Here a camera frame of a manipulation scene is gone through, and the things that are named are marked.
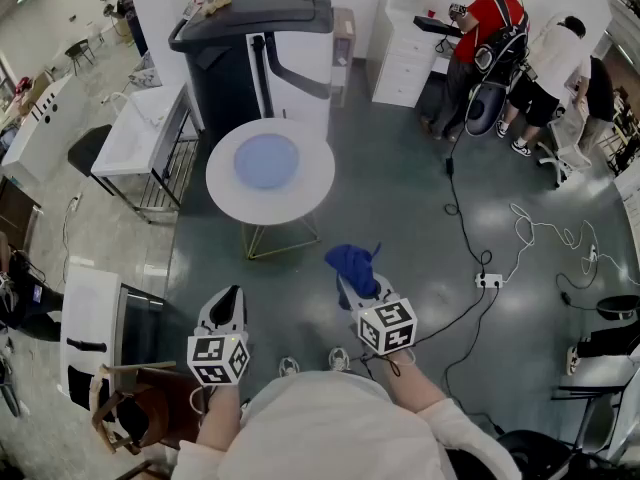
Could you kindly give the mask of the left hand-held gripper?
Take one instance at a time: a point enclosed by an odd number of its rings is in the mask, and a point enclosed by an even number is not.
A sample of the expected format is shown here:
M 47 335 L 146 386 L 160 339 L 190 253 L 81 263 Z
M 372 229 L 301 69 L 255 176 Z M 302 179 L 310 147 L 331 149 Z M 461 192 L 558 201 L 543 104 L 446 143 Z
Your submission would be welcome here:
M 249 364 L 246 325 L 246 296 L 239 285 L 220 290 L 204 304 L 187 346 L 187 365 L 201 385 L 239 384 Z

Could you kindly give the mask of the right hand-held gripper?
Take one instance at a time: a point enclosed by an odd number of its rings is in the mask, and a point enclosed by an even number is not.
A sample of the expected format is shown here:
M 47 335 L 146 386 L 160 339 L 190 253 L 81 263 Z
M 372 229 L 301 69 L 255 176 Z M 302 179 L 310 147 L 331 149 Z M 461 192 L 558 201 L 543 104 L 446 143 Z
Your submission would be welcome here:
M 383 275 L 374 272 L 376 291 L 374 299 L 384 302 L 362 308 L 362 299 L 349 281 L 337 275 L 339 306 L 345 311 L 357 311 L 358 338 L 378 355 L 385 356 L 414 344 L 417 316 L 410 301 L 402 298 Z

